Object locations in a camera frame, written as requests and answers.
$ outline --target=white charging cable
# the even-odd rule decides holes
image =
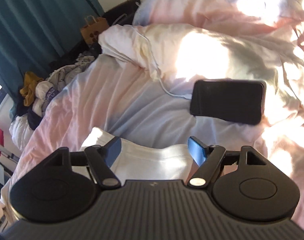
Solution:
[[[161,78],[161,69],[159,68],[159,64],[156,62],[156,59],[153,55],[153,51],[152,51],[152,45],[151,45],[151,42],[150,40],[144,36],[143,34],[139,33],[138,30],[136,28],[134,28],[133,26],[131,26],[135,32],[140,35],[142,38],[144,38],[147,42],[148,42],[148,47],[149,47],[149,50],[150,50],[150,53],[152,55],[152,59],[154,61],[154,65],[155,65],[155,69],[156,69],[156,73],[157,73],[157,78],[161,84],[161,87],[162,89],[164,90],[165,93],[167,93],[168,95],[172,96],[172,97],[177,97],[177,98],[185,98],[185,99],[188,99],[188,100],[191,100],[192,98],[192,95],[191,94],[185,94],[185,95],[176,95],[176,94],[172,94],[171,92],[169,92],[165,87],[164,87],[164,84],[162,82],[162,78]]]

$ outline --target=phone screen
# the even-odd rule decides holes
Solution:
[[[199,80],[194,84],[190,113],[256,125],[262,118],[265,90],[261,81]]]

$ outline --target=paper bag handle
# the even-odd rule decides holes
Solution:
[[[90,26],[90,24],[89,24],[89,22],[88,22],[88,18],[89,18],[89,17],[92,17],[93,21],[97,23],[95,17],[94,17],[93,15],[89,15],[89,16],[87,16],[87,17],[84,18],[84,20],[86,21],[86,23],[88,24],[88,26]]]

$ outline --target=brown paper bag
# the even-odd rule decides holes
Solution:
[[[88,22],[89,17],[93,19],[93,23],[91,24]],[[105,31],[109,27],[109,24],[107,20],[102,17],[95,18],[94,16],[90,15],[84,19],[87,25],[82,27],[80,31],[86,44],[92,45],[94,42],[98,41],[99,34]]]

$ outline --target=teal curtain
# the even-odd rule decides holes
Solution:
[[[16,101],[24,73],[47,77],[82,40],[84,17],[103,13],[97,0],[0,0],[0,85]]]

